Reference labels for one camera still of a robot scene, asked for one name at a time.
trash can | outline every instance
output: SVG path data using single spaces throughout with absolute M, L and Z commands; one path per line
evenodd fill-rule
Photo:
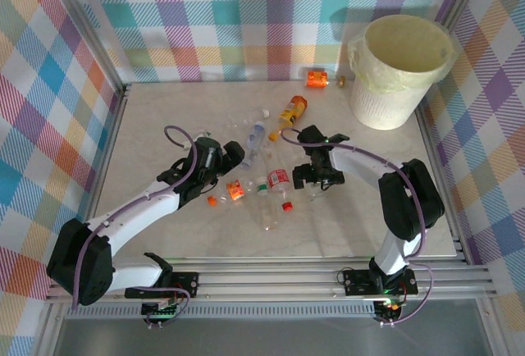
M 349 104 L 364 125 L 402 126 L 430 86 L 447 75 L 456 51 L 437 24 L 416 16 L 384 16 L 349 41 L 355 74 Z

red bottle cap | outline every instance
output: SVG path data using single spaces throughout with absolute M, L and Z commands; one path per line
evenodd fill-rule
M 294 205 L 292 204 L 292 202 L 286 202 L 286 203 L 282 204 L 282 209 L 285 212 L 289 212 L 289 211 L 292 211 L 294 209 Z

orange bottle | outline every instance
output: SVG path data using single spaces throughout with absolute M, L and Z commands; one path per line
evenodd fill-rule
M 285 110 L 279 116 L 277 121 L 277 128 L 275 128 L 268 136 L 271 141 L 276 141 L 281 135 L 281 131 L 285 128 L 291 128 L 294 123 L 301 117 L 308 107 L 308 102 L 302 96 L 294 96 Z

white tabletop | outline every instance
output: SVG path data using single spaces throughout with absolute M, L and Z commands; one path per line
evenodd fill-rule
M 221 144 L 238 139 L 228 126 L 228 116 L 265 107 L 277 117 L 290 98 L 303 95 L 308 109 L 299 119 L 302 129 L 316 125 L 324 135 L 342 133 L 353 143 L 389 159 L 418 158 L 430 168 L 415 116 L 397 130 L 370 129 L 357 121 L 344 89 L 334 84 L 324 90 L 307 89 L 297 81 L 245 83 L 134 84 L 118 131 L 97 214 L 131 199 L 157 175 L 187 152 L 163 135 L 174 124 L 191 134 L 204 128 Z M 308 159 L 300 147 L 277 142 L 287 170 Z M 249 172 L 234 169 L 226 180 Z M 345 176 L 344 185 L 326 192 L 324 199 L 310 202 L 296 194 L 294 210 L 280 215 L 275 230 L 265 231 L 253 220 L 256 212 L 249 199 L 244 204 L 212 208 L 206 199 L 195 199 L 180 211 L 164 217 L 134 237 L 117 257 L 154 252 L 177 257 L 370 257 L 386 233 L 377 189 Z M 428 232 L 423 256 L 454 256 L 450 229 L 442 217 Z

red label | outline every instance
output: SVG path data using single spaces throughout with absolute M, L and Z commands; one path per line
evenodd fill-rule
M 270 185 L 270 188 L 273 188 L 274 185 L 281 182 L 290 182 L 285 169 L 277 169 L 268 174 L 268 184 Z

